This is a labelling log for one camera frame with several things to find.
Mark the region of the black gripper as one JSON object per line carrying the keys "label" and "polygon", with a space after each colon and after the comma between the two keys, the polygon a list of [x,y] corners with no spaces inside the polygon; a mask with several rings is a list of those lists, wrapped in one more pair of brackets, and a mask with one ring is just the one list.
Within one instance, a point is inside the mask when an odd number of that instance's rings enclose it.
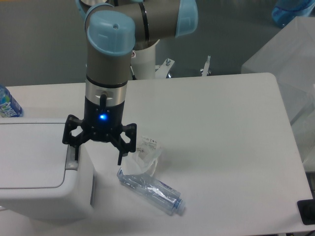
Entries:
{"label": "black gripper", "polygon": [[[84,119],[68,115],[62,143],[70,145],[75,150],[75,160],[79,160],[79,147],[88,140],[111,142],[119,151],[118,165],[123,157],[136,151],[137,124],[122,125],[124,103],[117,106],[101,108],[99,105],[85,98]],[[72,131],[78,127],[81,133],[76,136]]]}

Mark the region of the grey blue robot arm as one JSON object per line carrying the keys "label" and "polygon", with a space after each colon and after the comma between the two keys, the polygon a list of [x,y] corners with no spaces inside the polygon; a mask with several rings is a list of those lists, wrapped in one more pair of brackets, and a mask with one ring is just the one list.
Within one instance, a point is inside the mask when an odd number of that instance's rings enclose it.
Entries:
{"label": "grey blue robot arm", "polygon": [[132,51],[167,37],[193,33],[198,24],[193,0],[145,0],[124,5],[99,3],[85,14],[87,71],[84,117],[69,115],[63,143],[79,160],[89,141],[111,143],[119,158],[136,150],[137,126],[123,125]]}

